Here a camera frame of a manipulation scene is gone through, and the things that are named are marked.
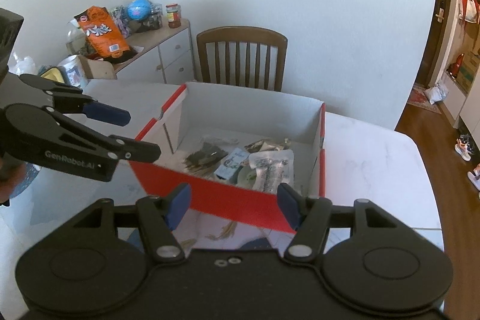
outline chair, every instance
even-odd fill
[[[250,43],[256,44],[255,55],[255,88],[260,87],[260,47],[266,45],[265,57],[265,77],[263,81],[263,88],[268,90],[268,82],[270,76],[270,57],[271,47],[277,47],[277,62],[274,72],[274,90],[282,90],[283,72],[285,68],[285,57],[287,53],[287,38],[277,33],[264,28],[256,28],[251,26],[225,26],[221,28],[213,28],[208,31],[201,32],[197,35],[198,56],[200,58],[200,69],[202,71],[203,82],[211,83],[210,67],[208,65],[207,44],[214,43],[215,46],[215,77],[217,82],[221,83],[220,79],[220,56],[218,50],[218,43],[225,43],[225,82],[230,83],[230,43],[236,43],[235,46],[235,85],[240,86],[241,79],[241,65],[240,65],[240,43],[246,43],[245,51],[245,87],[250,87]]]

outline jar label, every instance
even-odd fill
[[[174,22],[174,21],[178,21],[180,18],[179,18],[179,13],[177,11],[173,12],[173,13],[167,13],[166,14],[169,22]]]

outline rug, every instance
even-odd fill
[[[422,109],[426,109],[430,112],[441,114],[442,112],[436,104],[430,105],[430,102],[428,102],[427,97],[423,93],[425,90],[426,89],[422,86],[413,85],[407,104],[421,107]]]

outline brown door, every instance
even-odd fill
[[[450,9],[450,0],[435,0],[435,9],[431,19],[430,33],[428,35],[425,52],[418,69],[415,83],[426,86],[430,81],[431,75],[434,73],[435,64],[437,63],[438,53],[442,45],[443,34],[445,33],[445,24]]]

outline white marble table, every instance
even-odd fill
[[[134,138],[160,113],[161,105],[178,86],[131,84],[95,80],[86,93],[101,102],[129,110],[125,127],[73,116],[106,135]],[[351,118],[327,113],[326,196],[337,205],[368,198],[443,248],[440,220],[430,181],[414,142],[405,135]],[[0,208],[0,311],[6,320],[18,318],[26,306],[14,280],[20,255],[35,242],[98,198],[117,205],[134,203],[146,194],[126,163],[120,163],[110,183],[102,183],[43,168],[27,188]],[[131,230],[122,230],[126,238]],[[186,250],[192,247],[238,248],[256,238],[267,238],[281,252],[290,234],[232,223],[216,216],[188,211],[175,232]],[[326,250],[349,237],[349,229],[333,229]]]

